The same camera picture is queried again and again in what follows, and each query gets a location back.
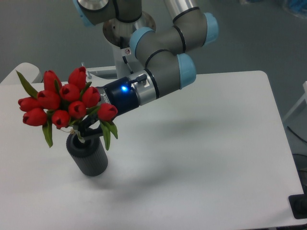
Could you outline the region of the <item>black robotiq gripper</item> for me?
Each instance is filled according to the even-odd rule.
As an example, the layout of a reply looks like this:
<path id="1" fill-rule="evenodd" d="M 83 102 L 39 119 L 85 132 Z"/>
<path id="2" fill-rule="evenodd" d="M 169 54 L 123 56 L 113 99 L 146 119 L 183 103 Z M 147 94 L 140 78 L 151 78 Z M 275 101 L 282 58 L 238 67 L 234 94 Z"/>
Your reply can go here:
<path id="1" fill-rule="evenodd" d="M 137 93 L 131 86 L 130 79 L 124 77 L 106 84 L 105 86 L 96 87 L 101 96 L 101 103 L 108 103 L 115 106 L 118 110 L 117 116 L 134 110 L 140 106 Z M 99 126 L 95 129 L 90 128 L 97 118 L 86 117 L 76 125 L 76 133 L 81 140 L 90 140 L 103 136 L 102 128 Z"/>

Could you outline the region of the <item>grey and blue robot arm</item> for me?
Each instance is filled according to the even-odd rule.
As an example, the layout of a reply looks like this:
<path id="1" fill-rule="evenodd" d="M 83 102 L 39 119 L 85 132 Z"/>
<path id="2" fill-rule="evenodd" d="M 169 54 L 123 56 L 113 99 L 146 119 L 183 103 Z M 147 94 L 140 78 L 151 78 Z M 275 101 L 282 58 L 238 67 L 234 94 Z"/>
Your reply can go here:
<path id="1" fill-rule="evenodd" d="M 104 37 L 115 46 L 117 80 L 98 87 L 100 115 L 81 122 L 84 139 L 109 137 L 117 130 L 113 119 L 192 84 L 196 68 L 188 51 L 215 41 L 218 22 L 202 13 L 194 0 L 167 0 L 173 26 L 155 30 L 155 22 L 139 0 L 76 0 L 87 26 L 103 25 Z"/>

